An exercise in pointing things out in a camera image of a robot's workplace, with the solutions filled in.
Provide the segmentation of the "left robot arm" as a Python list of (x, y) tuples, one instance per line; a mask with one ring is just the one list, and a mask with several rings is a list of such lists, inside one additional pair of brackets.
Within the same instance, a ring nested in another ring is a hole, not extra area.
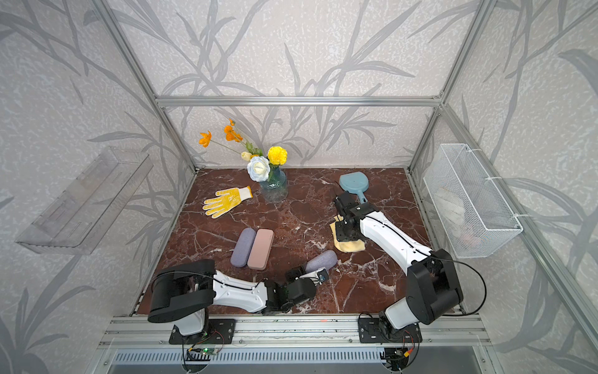
[(206, 330), (212, 305), (263, 315), (288, 313), (316, 297), (318, 287), (329, 280), (329, 270), (335, 265), (335, 261), (311, 260), (287, 272), (283, 284), (227, 276), (216, 269), (214, 260), (173, 266), (152, 280), (148, 321), (173, 323), (182, 336), (188, 337)]

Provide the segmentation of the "yellow microfiber cloth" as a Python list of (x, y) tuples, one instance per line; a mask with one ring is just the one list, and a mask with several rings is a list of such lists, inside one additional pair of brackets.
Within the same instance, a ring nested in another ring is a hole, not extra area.
[(341, 252), (361, 252), (365, 250), (365, 243), (362, 240), (352, 242), (339, 242), (336, 237), (336, 222), (342, 219), (341, 216), (337, 215), (334, 218), (334, 222), (330, 224), (331, 231), (333, 233), (333, 243), (337, 250)]

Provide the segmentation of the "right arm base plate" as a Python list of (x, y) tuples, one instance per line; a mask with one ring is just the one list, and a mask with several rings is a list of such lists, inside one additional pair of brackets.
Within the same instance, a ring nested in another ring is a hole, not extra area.
[(419, 344), (422, 335), (418, 324), (396, 329), (385, 317), (358, 317), (359, 339), (362, 344)]

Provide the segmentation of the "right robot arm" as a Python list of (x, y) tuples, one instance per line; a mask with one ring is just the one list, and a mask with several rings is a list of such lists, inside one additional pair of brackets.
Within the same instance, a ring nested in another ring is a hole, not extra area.
[(359, 203), (344, 192), (333, 200), (340, 216), (335, 223), (338, 242), (369, 239), (383, 249), (407, 276), (406, 294), (380, 313), (384, 327), (402, 330), (429, 325), (463, 301), (453, 258), (409, 237), (377, 207)]

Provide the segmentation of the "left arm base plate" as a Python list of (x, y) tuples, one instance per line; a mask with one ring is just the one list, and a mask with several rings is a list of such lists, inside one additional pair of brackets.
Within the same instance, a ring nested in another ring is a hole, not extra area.
[(174, 325), (168, 342), (171, 345), (231, 344), (235, 332), (235, 324), (235, 319), (210, 319), (202, 332), (188, 336), (183, 336), (179, 328)]

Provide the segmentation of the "lavender eyeglass case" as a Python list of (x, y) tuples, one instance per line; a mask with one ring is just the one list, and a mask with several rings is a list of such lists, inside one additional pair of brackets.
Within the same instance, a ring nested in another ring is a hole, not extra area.
[(331, 268), (336, 266), (338, 263), (338, 257), (336, 252), (333, 250), (327, 250), (322, 252), (317, 257), (309, 260), (308, 263), (305, 264), (305, 272), (311, 273), (313, 271), (317, 271), (320, 268), (325, 268), (329, 271)]
[(247, 265), (255, 237), (256, 231), (253, 228), (245, 228), (241, 232), (231, 255), (230, 263), (232, 266), (243, 268)]

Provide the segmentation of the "pink eyeglass case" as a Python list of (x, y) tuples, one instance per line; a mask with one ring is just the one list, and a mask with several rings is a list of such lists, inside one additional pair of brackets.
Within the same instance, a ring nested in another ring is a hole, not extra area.
[(247, 267), (263, 271), (269, 260), (274, 239), (274, 232), (270, 229), (259, 229), (256, 233), (252, 250), (250, 252)]

